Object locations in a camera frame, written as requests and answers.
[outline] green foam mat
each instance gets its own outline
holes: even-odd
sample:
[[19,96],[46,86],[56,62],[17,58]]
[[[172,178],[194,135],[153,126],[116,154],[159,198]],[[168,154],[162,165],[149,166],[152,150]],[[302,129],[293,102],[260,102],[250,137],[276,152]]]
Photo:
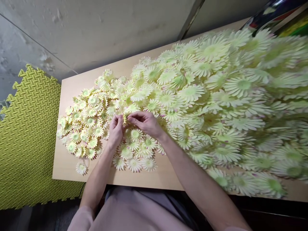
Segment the green foam mat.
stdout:
[[52,179],[61,86],[26,65],[0,122],[0,209],[78,197],[83,182]]

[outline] pile of paper flowers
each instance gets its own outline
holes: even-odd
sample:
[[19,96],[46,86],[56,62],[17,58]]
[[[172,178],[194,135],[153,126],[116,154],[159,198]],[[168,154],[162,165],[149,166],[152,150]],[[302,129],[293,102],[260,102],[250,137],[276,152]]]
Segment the pile of paper flowers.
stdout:
[[[248,30],[207,34],[144,57],[130,78],[111,70],[73,98],[57,136],[77,158],[94,159],[114,114],[152,112],[187,154],[225,190],[280,198],[280,178],[308,183],[308,40],[255,37]],[[131,125],[113,164],[156,168],[161,145]],[[85,174],[80,163],[77,171]]]

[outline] left hand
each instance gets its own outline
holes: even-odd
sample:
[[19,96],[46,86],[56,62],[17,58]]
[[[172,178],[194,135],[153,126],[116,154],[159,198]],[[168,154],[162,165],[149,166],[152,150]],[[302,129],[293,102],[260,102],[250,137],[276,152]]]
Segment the left hand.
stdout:
[[109,125],[108,144],[117,148],[123,138],[123,115],[114,115]]

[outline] wooden table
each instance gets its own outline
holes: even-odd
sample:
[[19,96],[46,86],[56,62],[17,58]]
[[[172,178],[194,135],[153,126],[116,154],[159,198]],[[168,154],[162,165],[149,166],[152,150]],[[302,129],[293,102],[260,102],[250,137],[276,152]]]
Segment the wooden table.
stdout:
[[[247,20],[248,19],[244,19],[227,26],[217,28],[213,31],[220,31],[224,29],[238,30]],[[188,42],[200,36],[201,35],[197,35],[175,43]],[[95,79],[97,79],[105,69],[114,70],[115,75],[119,77],[130,76],[132,68],[142,57],[149,56],[156,58],[163,51],[170,49],[173,44],[169,44],[62,80],[59,115],[65,115],[65,109],[68,106],[73,105],[72,97],[78,96],[84,88],[94,87]],[[141,171],[140,173],[132,173],[130,170],[117,171],[114,167],[112,167],[110,169],[108,184],[183,190],[183,187],[181,186],[167,156],[156,154],[155,160],[158,168],[153,172]],[[60,140],[57,139],[52,178],[58,180],[86,182],[95,167],[97,160],[90,161],[89,171],[85,176],[79,175],[75,170],[78,161],[79,160],[76,157],[67,152],[65,146]],[[286,198],[287,200],[308,201],[308,185],[305,185],[303,182],[289,180],[284,180],[284,184],[288,187],[289,192],[289,197]]]

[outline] hand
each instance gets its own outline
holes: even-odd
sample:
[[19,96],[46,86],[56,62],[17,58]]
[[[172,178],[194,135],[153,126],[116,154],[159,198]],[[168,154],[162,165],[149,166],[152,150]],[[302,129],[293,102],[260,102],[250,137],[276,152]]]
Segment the hand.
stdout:
[[123,138],[123,116],[114,115],[109,125],[109,140],[108,144],[117,148]]
[[128,121],[139,127],[144,133],[158,139],[165,132],[151,112],[134,112],[127,117]]

